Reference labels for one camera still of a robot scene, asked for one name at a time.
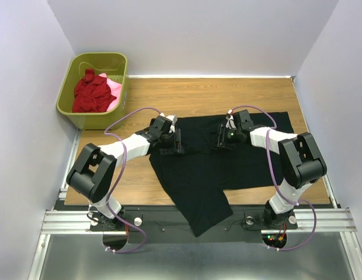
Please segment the black t shirt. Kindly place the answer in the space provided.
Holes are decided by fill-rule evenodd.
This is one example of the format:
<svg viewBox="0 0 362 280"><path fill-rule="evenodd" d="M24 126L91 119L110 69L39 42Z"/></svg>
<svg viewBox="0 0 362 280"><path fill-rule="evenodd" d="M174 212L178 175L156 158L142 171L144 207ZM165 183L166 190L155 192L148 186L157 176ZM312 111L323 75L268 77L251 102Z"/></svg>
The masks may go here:
<svg viewBox="0 0 362 280"><path fill-rule="evenodd" d="M218 149L223 115L179 118L182 155L150 154L149 161L165 192L201 236L233 214L224 190L272 186L266 151L245 143Z"/></svg>

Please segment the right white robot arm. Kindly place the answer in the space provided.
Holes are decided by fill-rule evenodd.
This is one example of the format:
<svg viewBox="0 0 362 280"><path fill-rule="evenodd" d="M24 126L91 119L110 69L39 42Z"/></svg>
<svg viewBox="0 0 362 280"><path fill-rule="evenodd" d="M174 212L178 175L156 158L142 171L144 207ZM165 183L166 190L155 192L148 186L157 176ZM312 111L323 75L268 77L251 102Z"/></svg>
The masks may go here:
<svg viewBox="0 0 362 280"><path fill-rule="evenodd" d="M327 173L327 166L312 134L280 132L267 112L264 114L272 126L256 125L247 110L249 106L241 108L230 109L225 115L226 123L218 127L217 148L245 143L266 150L276 193L264 206L263 221L275 228L288 219L305 190Z"/></svg>

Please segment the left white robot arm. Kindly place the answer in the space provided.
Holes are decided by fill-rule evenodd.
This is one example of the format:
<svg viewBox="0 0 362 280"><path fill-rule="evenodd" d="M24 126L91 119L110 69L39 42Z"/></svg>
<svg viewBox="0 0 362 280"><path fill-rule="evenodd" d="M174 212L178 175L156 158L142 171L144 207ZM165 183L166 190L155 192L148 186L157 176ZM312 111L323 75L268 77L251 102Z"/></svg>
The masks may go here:
<svg viewBox="0 0 362 280"><path fill-rule="evenodd" d="M124 167L131 159L154 152L183 154L181 131L176 128L176 122L175 115L161 114L151 121L149 127L124 140L103 146L85 145L71 167L66 183L88 199L104 216L103 221L110 229L121 228L124 224L123 207L110 194L115 169Z"/></svg>

